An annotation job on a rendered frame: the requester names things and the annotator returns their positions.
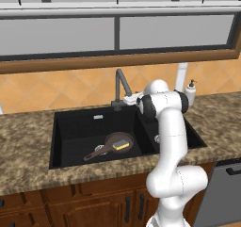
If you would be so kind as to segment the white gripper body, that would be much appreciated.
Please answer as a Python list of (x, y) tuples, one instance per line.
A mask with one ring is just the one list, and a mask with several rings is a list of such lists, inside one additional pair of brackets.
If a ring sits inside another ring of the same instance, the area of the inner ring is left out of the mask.
[(127, 105), (135, 105), (137, 103), (137, 99), (142, 97), (143, 97), (143, 93), (139, 92), (139, 93), (132, 94), (131, 96), (124, 96), (123, 101)]

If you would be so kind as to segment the brown frying pan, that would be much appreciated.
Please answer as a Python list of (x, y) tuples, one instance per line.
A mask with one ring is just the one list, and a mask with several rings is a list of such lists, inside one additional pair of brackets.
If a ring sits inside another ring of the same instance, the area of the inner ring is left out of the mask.
[[(127, 140), (130, 143), (130, 146), (122, 149), (120, 151), (116, 151), (112, 145), (119, 141), (119, 140)], [(131, 135), (124, 132), (116, 132), (108, 135), (105, 139), (104, 147), (99, 152), (92, 152), (84, 157), (85, 161), (89, 161), (90, 159), (100, 155), (101, 153), (108, 152), (108, 153), (114, 153), (114, 154), (124, 154), (127, 153), (134, 145), (134, 139)]]

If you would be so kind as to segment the black sink basin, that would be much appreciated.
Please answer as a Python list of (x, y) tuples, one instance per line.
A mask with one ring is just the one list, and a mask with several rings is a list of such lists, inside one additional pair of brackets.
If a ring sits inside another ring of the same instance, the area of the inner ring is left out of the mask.
[[(93, 116), (103, 115), (103, 119), (94, 120)], [(124, 132), (131, 135), (134, 145), (125, 154), (108, 153), (85, 161), (87, 154), (95, 147), (103, 145), (108, 135)], [(158, 121), (144, 117), (139, 109), (124, 106), (115, 111), (112, 106), (57, 112), (51, 145), (49, 167), (51, 169), (86, 165), (138, 156), (157, 154), (159, 144), (154, 141), (158, 135)]]

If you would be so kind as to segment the wooden drawer front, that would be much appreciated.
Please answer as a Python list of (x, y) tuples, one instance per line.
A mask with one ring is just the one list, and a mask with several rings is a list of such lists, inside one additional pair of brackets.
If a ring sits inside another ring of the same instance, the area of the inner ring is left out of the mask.
[(11, 213), (0, 215), (0, 227), (49, 227), (49, 222), (42, 213)]
[(4, 206), (0, 207), (0, 213), (43, 206), (43, 200), (38, 190), (0, 196), (0, 200), (5, 202)]

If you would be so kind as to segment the grey dishwasher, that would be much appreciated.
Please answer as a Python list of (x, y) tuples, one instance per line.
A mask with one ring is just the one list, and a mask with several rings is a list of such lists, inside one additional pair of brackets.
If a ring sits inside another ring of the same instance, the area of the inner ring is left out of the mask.
[(219, 227), (241, 221), (241, 174), (229, 175), (227, 168), (241, 170), (241, 157), (214, 165), (193, 227)]

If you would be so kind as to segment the white tall post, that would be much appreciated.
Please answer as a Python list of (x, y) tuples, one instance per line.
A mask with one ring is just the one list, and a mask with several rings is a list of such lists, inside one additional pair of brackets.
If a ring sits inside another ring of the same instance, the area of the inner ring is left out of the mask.
[(188, 68), (187, 62), (182, 62), (179, 64), (175, 80), (175, 89), (182, 91), (185, 84), (185, 77)]

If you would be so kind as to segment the white soap dispenser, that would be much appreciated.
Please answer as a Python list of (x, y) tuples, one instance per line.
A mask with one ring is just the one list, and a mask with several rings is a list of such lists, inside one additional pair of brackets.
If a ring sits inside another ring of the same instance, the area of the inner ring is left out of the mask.
[(189, 105), (193, 105), (196, 97), (196, 86), (194, 79), (192, 79), (190, 83), (185, 87), (185, 95), (187, 96)]

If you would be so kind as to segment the dark grey tap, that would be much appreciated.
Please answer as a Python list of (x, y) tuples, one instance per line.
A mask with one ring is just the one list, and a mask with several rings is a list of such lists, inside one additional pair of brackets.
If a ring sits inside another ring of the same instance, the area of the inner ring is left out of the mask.
[(116, 83), (115, 83), (115, 100), (111, 102), (111, 106), (115, 111), (120, 111), (125, 102), (120, 98), (121, 96), (121, 87), (124, 88), (124, 91), (127, 96), (132, 95), (132, 91), (128, 85), (128, 82), (121, 69), (116, 70)]

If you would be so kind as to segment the wooden panel under sink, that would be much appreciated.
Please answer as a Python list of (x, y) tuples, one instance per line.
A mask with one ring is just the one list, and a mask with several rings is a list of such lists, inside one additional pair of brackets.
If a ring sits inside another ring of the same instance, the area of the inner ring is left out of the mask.
[(117, 190), (146, 186), (147, 173), (85, 182), (78, 185), (82, 195), (99, 194)]

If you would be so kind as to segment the wooden cupboard door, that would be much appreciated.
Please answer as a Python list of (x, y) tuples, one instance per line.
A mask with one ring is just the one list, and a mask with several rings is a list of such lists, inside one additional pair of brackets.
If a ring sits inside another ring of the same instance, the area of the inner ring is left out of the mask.
[[(139, 213), (139, 205), (140, 205), (140, 198), (139, 195), (143, 193), (145, 197), (144, 209), (143, 209), (143, 218), (142, 220), (138, 219)], [(146, 227), (146, 224), (150, 217), (152, 217), (157, 209), (158, 200), (152, 197), (146, 188), (141, 188), (137, 190), (137, 198), (136, 198), (136, 212), (134, 214), (135, 221), (134, 227)]]
[[(45, 190), (46, 212), (52, 227), (132, 227), (135, 192), (117, 191), (97, 196), (85, 196), (71, 201), (51, 203)], [(126, 223), (125, 197), (130, 196), (130, 217)]]

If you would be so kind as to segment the window with wooden frame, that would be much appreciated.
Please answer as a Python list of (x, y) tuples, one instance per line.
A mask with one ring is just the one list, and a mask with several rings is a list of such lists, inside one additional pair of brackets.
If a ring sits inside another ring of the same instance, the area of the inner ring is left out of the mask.
[(0, 15), (0, 73), (237, 58), (241, 11)]

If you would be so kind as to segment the yellow sponge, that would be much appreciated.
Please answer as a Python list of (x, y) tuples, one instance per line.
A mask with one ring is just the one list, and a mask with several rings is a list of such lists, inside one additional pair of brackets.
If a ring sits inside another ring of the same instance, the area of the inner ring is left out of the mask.
[(120, 151), (120, 150), (125, 149), (125, 148), (127, 148), (127, 147), (129, 147), (129, 146), (130, 146), (130, 143), (129, 143), (127, 140), (125, 140), (125, 139), (119, 140), (119, 141), (115, 142), (115, 143), (112, 145), (112, 147), (113, 147), (116, 151)]

